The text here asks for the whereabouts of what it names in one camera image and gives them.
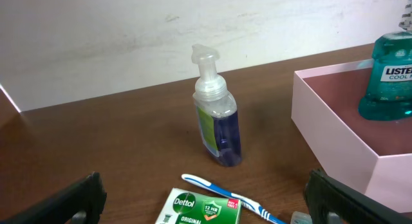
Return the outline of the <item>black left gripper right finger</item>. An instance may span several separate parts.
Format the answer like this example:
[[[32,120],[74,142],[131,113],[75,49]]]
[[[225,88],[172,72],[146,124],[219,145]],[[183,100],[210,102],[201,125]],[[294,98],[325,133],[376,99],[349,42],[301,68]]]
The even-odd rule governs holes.
[[[411,219],[329,177],[310,172],[304,200],[314,224],[411,224]]]

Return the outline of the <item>teal mouthwash bottle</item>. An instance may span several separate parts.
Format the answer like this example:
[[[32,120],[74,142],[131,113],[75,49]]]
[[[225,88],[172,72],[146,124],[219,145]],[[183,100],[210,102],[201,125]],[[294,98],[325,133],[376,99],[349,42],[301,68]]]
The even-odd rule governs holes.
[[[411,116],[411,0],[398,26],[375,41],[373,68],[358,111],[367,120],[390,121]]]

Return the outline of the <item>pink cardboard box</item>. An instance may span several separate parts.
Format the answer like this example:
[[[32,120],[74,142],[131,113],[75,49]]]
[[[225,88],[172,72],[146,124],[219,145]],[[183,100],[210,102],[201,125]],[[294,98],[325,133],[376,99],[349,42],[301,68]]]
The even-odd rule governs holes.
[[[372,60],[295,71],[292,120],[328,176],[397,211],[411,212],[411,118],[358,112]]]

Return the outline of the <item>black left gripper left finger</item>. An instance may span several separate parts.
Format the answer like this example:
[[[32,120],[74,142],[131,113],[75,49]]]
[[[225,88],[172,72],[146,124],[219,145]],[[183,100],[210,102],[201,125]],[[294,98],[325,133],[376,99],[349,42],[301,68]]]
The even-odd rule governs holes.
[[[104,210],[107,192],[98,172],[1,221],[7,223],[97,224]]]

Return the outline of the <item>green Dettol soap box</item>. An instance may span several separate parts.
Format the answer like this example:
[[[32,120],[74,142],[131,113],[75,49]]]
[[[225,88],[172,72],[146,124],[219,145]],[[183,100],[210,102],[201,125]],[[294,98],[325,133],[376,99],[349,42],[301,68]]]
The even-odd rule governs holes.
[[[156,224],[238,224],[241,202],[172,188]]]

